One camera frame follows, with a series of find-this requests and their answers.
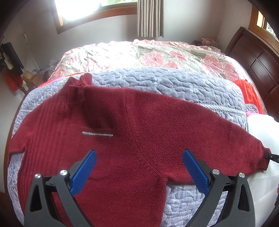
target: wooden window frame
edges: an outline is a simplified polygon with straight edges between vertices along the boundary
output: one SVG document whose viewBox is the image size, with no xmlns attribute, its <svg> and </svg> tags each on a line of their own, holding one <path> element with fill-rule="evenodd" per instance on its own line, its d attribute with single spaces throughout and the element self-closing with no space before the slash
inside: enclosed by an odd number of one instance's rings
<svg viewBox="0 0 279 227">
<path fill-rule="evenodd" d="M 248 29 L 266 41 L 275 52 L 279 54 L 279 41 L 277 41 L 272 34 L 264 28 L 257 26 L 259 10 L 252 6 L 251 19 Z"/>
<path fill-rule="evenodd" d="M 62 16 L 59 14 L 55 0 L 50 0 L 51 10 L 53 14 L 54 24 L 56 27 L 57 34 L 65 32 L 76 26 L 99 20 L 102 18 L 112 17 L 112 16 L 121 16 L 121 15 L 134 15 L 137 14 L 137 2 L 132 3 L 120 3 L 115 5 L 103 6 L 102 10 L 96 11 L 93 14 L 78 18 L 76 20 L 69 21 L 64 23 Z"/>
</svg>

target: white cloth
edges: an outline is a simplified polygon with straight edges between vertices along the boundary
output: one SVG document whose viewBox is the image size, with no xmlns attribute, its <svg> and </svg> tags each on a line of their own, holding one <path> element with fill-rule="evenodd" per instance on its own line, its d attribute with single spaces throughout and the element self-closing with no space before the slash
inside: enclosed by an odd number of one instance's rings
<svg viewBox="0 0 279 227">
<path fill-rule="evenodd" d="M 163 36 L 163 0 L 138 0 L 138 37 Z"/>
<path fill-rule="evenodd" d="M 248 131 L 270 148 L 272 154 L 279 155 L 279 123 L 268 115 L 247 117 Z M 260 227 L 274 209 L 279 183 L 279 163 L 270 161 L 266 171 L 260 171 L 248 177 L 251 189 L 256 227 Z"/>
</svg>

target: sweater cuff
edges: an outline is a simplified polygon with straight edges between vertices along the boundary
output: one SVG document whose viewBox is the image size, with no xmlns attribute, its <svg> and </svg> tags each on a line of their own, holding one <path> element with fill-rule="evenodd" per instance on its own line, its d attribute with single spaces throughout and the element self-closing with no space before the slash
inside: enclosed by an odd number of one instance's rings
<svg viewBox="0 0 279 227">
<path fill-rule="evenodd" d="M 268 152 L 268 153 L 271 153 L 270 149 L 269 148 L 265 148 L 263 145 L 262 145 L 262 148 L 261 148 L 261 159 L 259 160 L 258 162 L 258 165 L 257 165 L 257 170 L 267 170 L 267 167 L 268 167 L 268 164 L 269 164 L 269 159 L 266 159 L 264 157 L 264 154 Z"/>
</svg>

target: gray quilt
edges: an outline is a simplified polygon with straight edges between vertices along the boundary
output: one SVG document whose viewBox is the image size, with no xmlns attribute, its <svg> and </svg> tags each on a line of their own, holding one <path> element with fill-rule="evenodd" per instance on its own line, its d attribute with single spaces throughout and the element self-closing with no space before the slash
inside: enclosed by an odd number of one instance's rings
<svg viewBox="0 0 279 227">
<path fill-rule="evenodd" d="M 30 92 L 20 108 L 13 134 L 25 116 L 58 92 L 66 81 L 67 78 L 61 78 Z M 242 92 L 233 82 L 178 69 L 144 67 L 103 70 L 92 73 L 92 83 L 96 86 L 150 91 L 195 102 L 244 129 L 246 128 L 246 108 L 253 109 L 252 106 L 245 107 Z M 24 215 L 18 199 L 17 175 L 23 155 L 13 154 L 8 167 L 8 191 L 21 223 L 24 223 Z M 223 193 L 209 226 L 216 223 L 225 198 L 226 193 Z M 203 199 L 204 195 L 194 185 L 176 185 L 169 182 L 161 226 L 184 227 Z"/>
</svg>

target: window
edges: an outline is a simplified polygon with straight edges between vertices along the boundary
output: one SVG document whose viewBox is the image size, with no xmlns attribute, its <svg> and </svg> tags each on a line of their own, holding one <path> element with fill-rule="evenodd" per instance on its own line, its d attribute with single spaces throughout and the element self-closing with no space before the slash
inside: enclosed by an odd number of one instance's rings
<svg viewBox="0 0 279 227">
<path fill-rule="evenodd" d="M 277 53 L 279 53 L 279 41 L 273 29 L 258 9 L 253 6 L 251 20 L 248 29 L 266 41 Z"/>
<path fill-rule="evenodd" d="M 138 0 L 51 0 L 57 33 L 106 17 L 137 14 Z"/>
</svg>

